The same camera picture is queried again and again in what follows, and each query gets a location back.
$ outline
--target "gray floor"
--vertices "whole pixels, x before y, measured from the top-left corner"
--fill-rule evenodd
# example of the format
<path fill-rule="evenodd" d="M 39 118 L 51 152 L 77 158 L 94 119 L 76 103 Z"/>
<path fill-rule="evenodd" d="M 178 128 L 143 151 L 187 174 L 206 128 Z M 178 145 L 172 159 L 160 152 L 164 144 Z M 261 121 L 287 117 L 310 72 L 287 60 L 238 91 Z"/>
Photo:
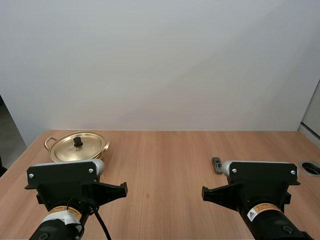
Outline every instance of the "gray floor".
<path fill-rule="evenodd" d="M 9 168 L 27 149 L 15 122 L 4 104 L 0 105 L 0 156 L 2 165 Z"/>

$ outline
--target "lid knob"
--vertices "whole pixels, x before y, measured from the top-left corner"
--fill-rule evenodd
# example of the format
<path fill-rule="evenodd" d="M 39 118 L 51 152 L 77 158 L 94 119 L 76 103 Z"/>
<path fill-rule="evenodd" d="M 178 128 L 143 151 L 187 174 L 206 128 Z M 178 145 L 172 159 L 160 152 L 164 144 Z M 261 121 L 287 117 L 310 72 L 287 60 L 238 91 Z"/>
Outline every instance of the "lid knob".
<path fill-rule="evenodd" d="M 76 137 L 73 139 L 73 141 L 74 141 L 74 147 L 75 147 L 75 148 L 80 148 L 80 147 L 82 147 L 82 145 L 84 144 L 84 143 L 81 141 L 81 137 L 79 137 L 79 136 L 76 136 Z"/>

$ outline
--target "yellow label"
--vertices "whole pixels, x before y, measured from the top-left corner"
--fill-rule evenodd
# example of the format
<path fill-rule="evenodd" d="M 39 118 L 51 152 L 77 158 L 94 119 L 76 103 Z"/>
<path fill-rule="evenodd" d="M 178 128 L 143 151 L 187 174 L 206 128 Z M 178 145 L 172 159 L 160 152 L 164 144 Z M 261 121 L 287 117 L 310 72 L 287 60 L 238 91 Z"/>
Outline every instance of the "yellow label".
<path fill-rule="evenodd" d="M 281 210 L 276 205 L 273 205 L 271 203 L 261 203 L 251 208 L 251 210 L 247 214 L 247 217 L 252 222 L 259 213 L 267 210 L 276 210 L 281 212 Z"/>
<path fill-rule="evenodd" d="M 52 208 L 51 211 L 49 212 L 49 214 L 54 214 L 54 213 L 58 213 L 58 212 L 62 212 L 62 211 L 66 211 L 67 207 L 66 206 L 56 206 L 55 208 Z M 78 219 L 78 221 L 80 221 L 82 214 L 77 211 L 76 209 L 74 209 L 73 207 L 68 207 L 68 211 L 76 218 Z"/>

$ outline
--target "white wall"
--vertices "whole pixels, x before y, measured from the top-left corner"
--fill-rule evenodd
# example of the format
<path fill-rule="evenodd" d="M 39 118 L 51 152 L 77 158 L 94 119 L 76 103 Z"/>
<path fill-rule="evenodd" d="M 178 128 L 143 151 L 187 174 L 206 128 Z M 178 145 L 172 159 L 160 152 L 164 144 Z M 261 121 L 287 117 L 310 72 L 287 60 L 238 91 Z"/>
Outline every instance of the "white wall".
<path fill-rule="evenodd" d="M 0 94 L 49 129 L 296 130 L 318 0 L 2 0 Z"/>

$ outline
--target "black cable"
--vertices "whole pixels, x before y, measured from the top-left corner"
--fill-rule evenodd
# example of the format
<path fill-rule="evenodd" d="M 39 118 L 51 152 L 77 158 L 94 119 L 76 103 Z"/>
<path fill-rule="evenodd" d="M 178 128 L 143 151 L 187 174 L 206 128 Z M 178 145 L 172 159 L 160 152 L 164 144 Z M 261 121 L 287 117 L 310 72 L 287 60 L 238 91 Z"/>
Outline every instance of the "black cable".
<path fill-rule="evenodd" d="M 106 238 L 107 238 L 108 240 L 112 240 L 112 239 L 111 239 L 111 236 L 110 236 L 110 234 L 109 234 L 109 232 L 108 232 L 108 229 L 107 229 L 104 221 L 102 220 L 100 214 L 99 214 L 97 211 L 95 211 L 95 212 L 94 212 L 94 215 L 96 216 L 96 219 L 98 219 L 98 221 L 99 221 L 99 223 L 100 223 L 100 225 L 101 225 L 101 227 L 102 227 L 102 229 L 103 229 L 103 231 L 104 231 L 104 234 L 106 235 Z"/>
<path fill-rule="evenodd" d="M 112 240 L 104 221 L 102 220 L 100 214 L 98 213 L 99 204 L 96 201 L 94 201 L 93 199 L 85 197 L 85 196 L 74 196 L 66 204 L 66 209 L 67 210 L 69 208 L 70 202 L 73 201 L 73 200 L 82 201 L 82 202 L 87 203 L 87 204 L 92 206 L 92 211 L 93 211 L 96 219 L 98 219 L 98 221 L 99 221 L 99 223 L 100 223 L 100 225 L 101 225 L 101 227 L 102 227 L 102 229 L 104 231 L 104 234 L 105 234 L 107 240 Z M 82 224 L 81 224 L 81 226 L 82 226 L 82 229 L 81 229 L 81 232 L 80 232 L 81 233 L 80 239 L 82 238 L 82 236 L 83 236 L 83 234 L 85 232 L 85 226 L 82 225 Z"/>

